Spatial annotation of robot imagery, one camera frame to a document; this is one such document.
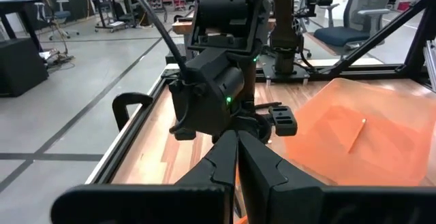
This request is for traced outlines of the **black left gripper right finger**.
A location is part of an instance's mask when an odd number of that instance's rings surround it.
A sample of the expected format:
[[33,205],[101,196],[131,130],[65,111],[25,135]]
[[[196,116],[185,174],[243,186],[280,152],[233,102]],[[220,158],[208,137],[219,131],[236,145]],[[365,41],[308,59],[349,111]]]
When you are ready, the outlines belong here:
[[319,223],[324,184],[240,131],[238,170],[250,223]]

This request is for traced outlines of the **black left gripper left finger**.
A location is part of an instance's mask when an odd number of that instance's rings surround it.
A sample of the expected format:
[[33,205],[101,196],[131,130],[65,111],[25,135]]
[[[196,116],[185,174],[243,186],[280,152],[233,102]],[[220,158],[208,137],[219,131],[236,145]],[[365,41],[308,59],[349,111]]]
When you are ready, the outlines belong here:
[[234,187],[238,137],[235,131],[226,131],[207,154],[176,185],[225,185]]

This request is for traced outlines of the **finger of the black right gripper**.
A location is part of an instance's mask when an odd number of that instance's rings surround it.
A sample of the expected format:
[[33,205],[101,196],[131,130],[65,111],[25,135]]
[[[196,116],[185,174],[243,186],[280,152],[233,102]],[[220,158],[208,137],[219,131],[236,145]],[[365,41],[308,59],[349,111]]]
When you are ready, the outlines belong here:
[[174,137],[178,141],[194,140],[196,138],[196,131],[186,128],[181,128],[174,132]]
[[269,107],[268,112],[272,116],[272,123],[275,126],[277,136],[285,137],[297,134],[298,123],[290,107]]

